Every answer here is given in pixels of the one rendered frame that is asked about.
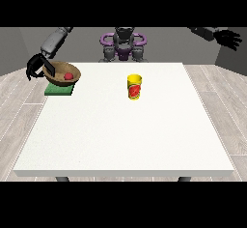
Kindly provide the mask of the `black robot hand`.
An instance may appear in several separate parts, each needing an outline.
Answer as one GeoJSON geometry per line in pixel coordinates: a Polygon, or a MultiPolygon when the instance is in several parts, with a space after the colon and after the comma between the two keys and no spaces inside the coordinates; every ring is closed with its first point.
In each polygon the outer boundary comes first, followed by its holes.
{"type": "Polygon", "coordinates": [[[27,63],[26,75],[28,79],[32,77],[39,78],[44,77],[44,72],[41,71],[37,73],[42,66],[45,66],[50,72],[51,76],[55,76],[55,68],[50,64],[50,62],[41,54],[34,55],[27,63]]]}
{"type": "Polygon", "coordinates": [[[221,30],[213,33],[214,39],[225,47],[228,47],[234,51],[237,51],[237,48],[242,43],[240,35],[230,31],[230,30],[221,30]]]}

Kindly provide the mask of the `brown wooden bowl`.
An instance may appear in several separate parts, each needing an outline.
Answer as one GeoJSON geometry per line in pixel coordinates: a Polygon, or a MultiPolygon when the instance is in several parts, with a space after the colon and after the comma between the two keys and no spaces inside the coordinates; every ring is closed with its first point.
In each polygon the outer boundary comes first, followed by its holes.
{"type": "Polygon", "coordinates": [[[80,70],[68,62],[53,61],[51,62],[51,65],[55,68],[55,76],[52,76],[46,67],[42,67],[42,71],[46,79],[54,85],[67,87],[76,83],[81,76],[80,70]],[[65,80],[65,75],[67,73],[71,73],[73,79],[65,80]]]}

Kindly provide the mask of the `green square pad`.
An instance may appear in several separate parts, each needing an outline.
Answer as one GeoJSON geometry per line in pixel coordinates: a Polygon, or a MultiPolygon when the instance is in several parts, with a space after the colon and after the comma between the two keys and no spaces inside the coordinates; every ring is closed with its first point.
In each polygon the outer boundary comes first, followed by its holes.
{"type": "Polygon", "coordinates": [[[72,94],[73,88],[73,85],[61,87],[49,83],[44,91],[44,94],[46,96],[70,96],[72,94]]]}

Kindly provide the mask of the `yellow cup with melon print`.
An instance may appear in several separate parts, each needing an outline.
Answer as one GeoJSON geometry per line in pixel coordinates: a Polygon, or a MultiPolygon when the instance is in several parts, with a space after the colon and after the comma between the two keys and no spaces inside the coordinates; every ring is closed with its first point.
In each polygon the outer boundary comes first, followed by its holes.
{"type": "Polygon", "coordinates": [[[137,100],[140,98],[141,85],[142,85],[141,75],[131,74],[127,77],[128,97],[131,100],[137,100]]]}

